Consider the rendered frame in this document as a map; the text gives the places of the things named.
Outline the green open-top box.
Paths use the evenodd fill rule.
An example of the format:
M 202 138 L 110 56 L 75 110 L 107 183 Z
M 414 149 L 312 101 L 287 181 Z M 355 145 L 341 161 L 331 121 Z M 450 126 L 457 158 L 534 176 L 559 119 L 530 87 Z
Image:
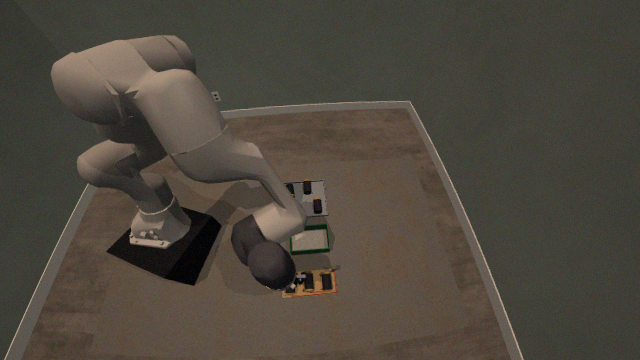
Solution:
M 327 223 L 306 225 L 302 233 L 292 236 L 289 240 L 291 255 L 330 252 Z M 291 240 L 292 250 L 295 251 L 291 251 Z

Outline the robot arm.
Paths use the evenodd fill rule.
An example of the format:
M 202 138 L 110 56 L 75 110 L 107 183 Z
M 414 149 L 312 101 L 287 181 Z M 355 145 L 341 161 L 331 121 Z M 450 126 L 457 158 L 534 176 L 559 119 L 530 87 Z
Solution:
M 86 183 L 119 189 L 137 204 L 130 244 L 167 249 L 190 230 L 166 179 L 140 173 L 169 155 L 195 181 L 262 184 L 280 206 L 272 201 L 237 222 L 232 246 L 262 285 L 296 287 L 295 264 L 280 243 L 304 231 L 306 211 L 259 148 L 233 134 L 186 43 L 172 35 L 115 40 L 69 53 L 51 78 L 68 110 L 109 139 L 81 154 L 77 169 Z

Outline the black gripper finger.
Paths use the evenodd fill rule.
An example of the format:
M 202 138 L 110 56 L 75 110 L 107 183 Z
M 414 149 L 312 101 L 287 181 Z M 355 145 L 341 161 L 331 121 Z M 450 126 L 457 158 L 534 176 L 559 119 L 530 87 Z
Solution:
M 294 282 L 296 287 L 297 287 L 297 284 L 301 285 L 304 281 L 306 281 L 306 272 L 301 272 L 299 274 L 301 275 L 296 275 L 296 278 L 298 278 L 298 280 Z

